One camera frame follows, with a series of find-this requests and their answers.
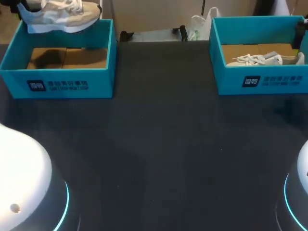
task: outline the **white wall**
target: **white wall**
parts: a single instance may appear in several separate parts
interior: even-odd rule
[[[295,1],[287,0],[290,12]],[[255,4],[256,0],[205,0],[205,14],[216,6],[223,16],[252,15]],[[103,0],[103,17],[115,19],[118,34],[140,32],[189,26],[191,16],[201,14],[201,7],[202,0]],[[299,0],[295,10],[295,15],[303,14],[308,14],[308,0]]]

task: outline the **white shoelace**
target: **white shoelace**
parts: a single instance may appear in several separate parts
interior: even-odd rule
[[[264,65],[264,61],[265,61],[265,58],[263,57],[263,55],[250,55],[250,54],[247,54],[247,55],[244,55],[244,56],[240,56],[240,57],[237,57],[237,58],[234,58],[236,59],[236,61],[238,61],[239,63],[246,63],[246,66],[249,66],[249,64],[251,65],[256,65],[256,64],[262,64]]]
[[[60,10],[68,9],[73,13],[82,11],[82,0],[43,0],[42,7],[45,6],[47,2],[58,6]]]

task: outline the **dark table surface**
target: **dark table surface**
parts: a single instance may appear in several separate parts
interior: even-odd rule
[[[46,148],[82,231],[277,230],[308,96],[218,96],[207,42],[120,44],[115,78],[92,100],[13,100],[0,83],[0,121]]]

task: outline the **open box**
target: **open box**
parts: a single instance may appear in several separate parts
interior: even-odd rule
[[[293,43],[301,16],[253,16],[214,18],[210,33],[210,56],[218,93],[277,94],[308,92],[308,33],[300,51],[305,65],[226,66],[221,45]]]
[[[27,69],[32,51],[42,48],[107,48],[105,68]],[[111,98],[116,66],[112,20],[99,20],[78,33],[28,34],[21,21],[0,65],[0,74],[16,99]]]

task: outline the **plastic bag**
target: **plastic bag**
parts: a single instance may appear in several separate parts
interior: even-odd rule
[[[209,40],[212,18],[214,17],[221,17],[217,7],[212,7],[209,10],[206,19],[198,15],[193,16],[188,40]]]

